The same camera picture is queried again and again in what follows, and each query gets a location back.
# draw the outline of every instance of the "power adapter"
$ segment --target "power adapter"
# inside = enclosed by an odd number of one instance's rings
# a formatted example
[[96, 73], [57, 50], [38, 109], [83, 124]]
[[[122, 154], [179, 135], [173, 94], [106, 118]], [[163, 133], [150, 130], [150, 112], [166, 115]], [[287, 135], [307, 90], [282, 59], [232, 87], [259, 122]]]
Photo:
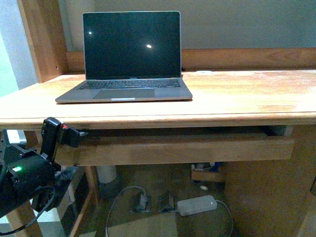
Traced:
[[178, 210], [181, 216], [188, 216], [200, 212], [215, 210], [216, 208], [217, 202], [212, 195], [178, 201]]

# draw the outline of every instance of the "desk top surface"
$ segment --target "desk top surface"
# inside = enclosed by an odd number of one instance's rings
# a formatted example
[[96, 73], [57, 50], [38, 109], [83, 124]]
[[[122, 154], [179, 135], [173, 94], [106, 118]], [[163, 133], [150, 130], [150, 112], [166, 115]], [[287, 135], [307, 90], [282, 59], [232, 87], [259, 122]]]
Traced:
[[316, 70], [185, 72], [192, 101], [56, 104], [84, 79], [60, 76], [0, 98], [0, 128], [40, 129], [47, 117], [86, 129], [316, 123]]

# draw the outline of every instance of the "trackpad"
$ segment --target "trackpad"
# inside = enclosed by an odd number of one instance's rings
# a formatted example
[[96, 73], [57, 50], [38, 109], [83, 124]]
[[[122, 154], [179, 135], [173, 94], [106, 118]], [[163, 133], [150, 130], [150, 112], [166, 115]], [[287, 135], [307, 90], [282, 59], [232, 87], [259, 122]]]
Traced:
[[112, 99], [112, 98], [154, 98], [155, 89], [109, 89], [101, 90], [94, 99]]

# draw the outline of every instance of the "desk drawer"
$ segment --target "desk drawer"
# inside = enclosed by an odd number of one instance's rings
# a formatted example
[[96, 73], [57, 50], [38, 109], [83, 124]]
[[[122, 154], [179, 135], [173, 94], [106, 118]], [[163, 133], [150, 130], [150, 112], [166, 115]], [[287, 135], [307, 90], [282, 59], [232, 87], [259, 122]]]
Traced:
[[60, 147], [56, 161], [61, 165], [120, 165], [290, 159], [293, 145], [294, 139], [282, 136], [98, 138], [76, 149]]

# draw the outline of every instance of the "gray wall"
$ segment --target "gray wall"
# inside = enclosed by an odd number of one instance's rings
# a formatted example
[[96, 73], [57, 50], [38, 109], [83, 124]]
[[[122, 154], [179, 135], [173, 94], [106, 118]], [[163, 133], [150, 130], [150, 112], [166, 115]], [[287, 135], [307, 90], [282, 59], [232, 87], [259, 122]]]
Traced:
[[60, 0], [82, 50], [83, 12], [178, 10], [183, 48], [316, 47], [315, 0]]
[[2, 72], [6, 71], [5, 73], [10, 75], [1, 78], [2, 82], [6, 81], [0, 83], [1, 95], [5, 95], [36, 83], [37, 77], [17, 2], [0, 0], [0, 6], [0, 34], [4, 45], [1, 47], [1, 55], [7, 55], [11, 63], [4, 64], [1, 61]]

